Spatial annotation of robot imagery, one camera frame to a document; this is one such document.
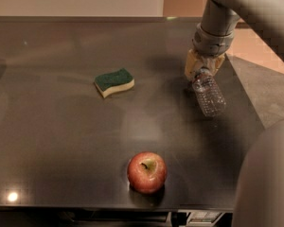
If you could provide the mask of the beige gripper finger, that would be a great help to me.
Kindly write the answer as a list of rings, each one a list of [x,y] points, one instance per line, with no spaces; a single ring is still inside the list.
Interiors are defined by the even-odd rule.
[[[218,57],[210,58],[208,61],[208,68],[212,76],[215,76],[225,60],[225,55],[222,54]]]
[[[185,76],[188,81],[193,81],[197,72],[203,67],[202,57],[194,50],[189,49],[186,55]]]

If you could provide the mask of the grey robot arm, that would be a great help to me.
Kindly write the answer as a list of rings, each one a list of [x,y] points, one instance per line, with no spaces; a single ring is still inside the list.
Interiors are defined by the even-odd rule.
[[[224,110],[221,96],[212,99],[221,92],[213,76],[240,19],[284,61],[284,0],[207,0],[185,69],[206,116],[216,116]],[[245,156],[232,227],[284,227],[284,120],[268,128]]]

